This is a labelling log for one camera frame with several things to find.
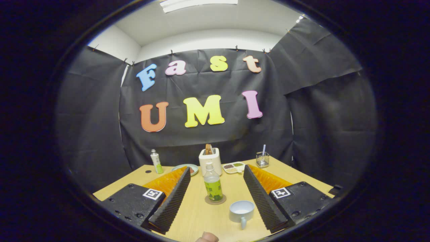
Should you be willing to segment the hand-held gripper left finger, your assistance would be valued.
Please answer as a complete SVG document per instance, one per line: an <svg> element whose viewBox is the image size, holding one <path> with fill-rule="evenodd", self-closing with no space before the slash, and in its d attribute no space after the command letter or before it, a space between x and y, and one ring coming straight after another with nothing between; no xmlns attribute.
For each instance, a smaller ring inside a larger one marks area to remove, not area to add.
<svg viewBox="0 0 430 242"><path fill-rule="evenodd" d="M139 186L128 184L100 205L138 229L166 234L174 221L191 179L184 166Z"/></svg>

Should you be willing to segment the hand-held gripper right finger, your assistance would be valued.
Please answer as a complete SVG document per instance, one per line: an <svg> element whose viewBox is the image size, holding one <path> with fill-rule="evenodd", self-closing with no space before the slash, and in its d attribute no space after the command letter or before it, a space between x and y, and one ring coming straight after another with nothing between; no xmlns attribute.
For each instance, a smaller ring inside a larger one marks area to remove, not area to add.
<svg viewBox="0 0 430 242"><path fill-rule="evenodd" d="M245 166L243 178L264 225L272 233L311 218L332 200L305 181L291 184L253 165Z"/></svg>

